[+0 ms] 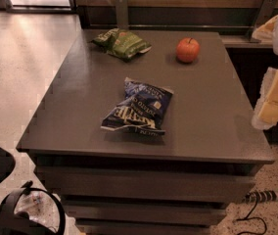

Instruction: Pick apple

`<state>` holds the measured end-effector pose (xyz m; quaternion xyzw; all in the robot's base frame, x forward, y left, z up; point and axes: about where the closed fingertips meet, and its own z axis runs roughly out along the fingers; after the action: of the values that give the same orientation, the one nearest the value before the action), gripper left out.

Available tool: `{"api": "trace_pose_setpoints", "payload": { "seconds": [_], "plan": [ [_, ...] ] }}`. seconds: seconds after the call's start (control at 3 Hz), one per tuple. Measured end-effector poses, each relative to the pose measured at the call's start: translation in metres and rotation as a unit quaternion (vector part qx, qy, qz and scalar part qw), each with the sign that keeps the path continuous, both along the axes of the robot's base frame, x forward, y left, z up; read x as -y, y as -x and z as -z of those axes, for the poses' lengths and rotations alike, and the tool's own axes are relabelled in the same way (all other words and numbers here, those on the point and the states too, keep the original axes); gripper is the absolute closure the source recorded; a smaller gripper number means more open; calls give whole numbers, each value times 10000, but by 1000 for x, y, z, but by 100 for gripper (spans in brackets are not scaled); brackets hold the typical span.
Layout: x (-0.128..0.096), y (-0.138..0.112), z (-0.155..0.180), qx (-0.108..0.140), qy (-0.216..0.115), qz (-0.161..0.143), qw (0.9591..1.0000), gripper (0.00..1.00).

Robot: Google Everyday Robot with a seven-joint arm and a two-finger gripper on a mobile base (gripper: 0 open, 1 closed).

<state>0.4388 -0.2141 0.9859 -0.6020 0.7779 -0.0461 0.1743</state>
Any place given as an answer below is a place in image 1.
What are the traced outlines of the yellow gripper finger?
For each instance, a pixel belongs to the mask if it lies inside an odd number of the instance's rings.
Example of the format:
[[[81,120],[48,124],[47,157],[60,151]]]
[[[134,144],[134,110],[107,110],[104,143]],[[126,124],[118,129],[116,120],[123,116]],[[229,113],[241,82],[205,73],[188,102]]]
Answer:
[[[278,69],[268,68],[256,101],[252,126],[267,130],[278,123]]]
[[[259,26],[253,32],[252,38],[260,41],[271,41],[273,39],[273,33],[277,20],[278,16],[274,16],[269,21]]]

